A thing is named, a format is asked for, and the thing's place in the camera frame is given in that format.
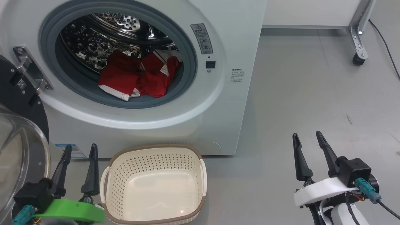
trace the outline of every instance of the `basket handle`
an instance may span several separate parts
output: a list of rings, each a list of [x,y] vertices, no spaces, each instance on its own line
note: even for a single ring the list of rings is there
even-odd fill
[[[106,197],[104,196],[104,183],[106,182],[106,176],[109,171],[110,171],[110,167],[107,167],[104,170],[103,175],[101,176],[101,180],[100,180],[100,199],[101,199],[101,203],[103,203],[103,204],[106,203]]]
[[[206,196],[207,193],[207,170],[206,170],[206,164],[204,163],[203,159],[200,159],[201,162],[201,167],[200,167],[200,172],[201,172],[201,178],[203,181],[203,196]]]

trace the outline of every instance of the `door hinge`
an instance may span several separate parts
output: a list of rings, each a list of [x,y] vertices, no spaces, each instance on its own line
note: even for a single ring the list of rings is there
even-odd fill
[[[37,94],[43,93],[44,90],[53,90],[48,78],[25,46],[15,46],[12,50],[20,62],[17,66],[18,72],[32,83]]]

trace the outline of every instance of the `warning label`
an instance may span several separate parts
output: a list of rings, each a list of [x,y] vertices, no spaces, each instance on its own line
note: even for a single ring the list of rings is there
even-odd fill
[[[232,69],[230,83],[243,83],[244,71],[242,69]]]
[[[204,24],[192,24],[190,26],[192,27],[194,35],[197,37],[197,42],[199,43],[201,54],[213,53],[210,37],[208,36],[206,26]]]
[[[72,147],[71,159],[86,159],[86,155],[78,148],[76,144],[55,144],[57,148],[64,152],[65,148],[70,145]]]

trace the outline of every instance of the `black cable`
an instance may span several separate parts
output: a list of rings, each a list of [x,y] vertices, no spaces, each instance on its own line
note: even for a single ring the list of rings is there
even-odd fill
[[[388,50],[389,57],[390,57],[390,60],[392,61],[394,70],[396,71],[397,77],[399,77],[399,79],[400,79],[400,74],[399,74],[399,72],[397,71],[396,64],[395,64],[394,61],[393,61],[392,54],[391,54],[390,51],[389,51],[388,44],[386,43],[385,39],[383,38],[382,34],[381,34],[380,31],[378,30],[378,28],[375,26],[375,24],[374,24],[371,20],[368,20],[368,21],[369,21],[370,24],[375,28],[375,30],[379,33],[380,37],[381,37],[382,40],[383,40],[383,43],[385,43],[385,46],[386,46],[386,49]]]
[[[345,196],[346,196],[346,205],[347,205],[347,209],[349,210],[349,213],[350,213],[351,217],[353,218],[353,221],[356,223],[356,225],[360,225],[360,223],[358,222],[356,216],[354,215],[353,209],[351,208],[351,205],[350,205],[350,199],[349,199],[350,193],[351,193],[351,192],[348,191],[348,192],[346,192],[346,194],[345,194]]]
[[[308,206],[308,208],[311,212],[311,215],[312,215],[312,219],[314,220],[314,225],[325,224],[325,222],[321,216],[322,212],[320,212],[320,204],[321,204],[321,201],[317,201]]]
[[[392,215],[394,215],[397,219],[400,219],[400,216],[397,215],[395,212],[393,212],[391,209],[389,209],[389,207],[385,206],[385,204],[383,204],[380,199],[376,200],[384,209],[386,209],[389,213],[391,213]]]

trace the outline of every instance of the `brown basket rim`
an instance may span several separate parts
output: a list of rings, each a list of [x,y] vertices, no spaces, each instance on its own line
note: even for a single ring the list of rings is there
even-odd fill
[[[110,162],[108,163],[108,166],[112,167],[113,162],[124,153],[138,151],[138,150],[144,150],[144,149],[156,149],[156,148],[186,148],[186,149],[193,151],[198,156],[199,160],[202,159],[200,153],[195,148],[188,146],[188,145],[177,145],[177,144],[147,145],[147,146],[142,146],[142,147],[129,148],[129,149],[125,149],[125,150],[118,152],[116,155],[114,155],[114,157],[111,158]],[[103,206],[104,206],[104,211],[106,213],[106,216],[114,223],[127,224],[127,225],[151,225],[151,224],[160,224],[160,223],[172,223],[172,222],[177,222],[177,221],[192,218],[193,216],[195,216],[197,213],[200,212],[205,201],[206,201],[206,196],[203,195],[199,206],[192,213],[190,213],[188,215],[181,216],[181,217],[169,218],[169,219],[146,220],[146,221],[129,221],[129,220],[117,219],[110,214],[110,212],[107,209],[106,204],[103,204]]]

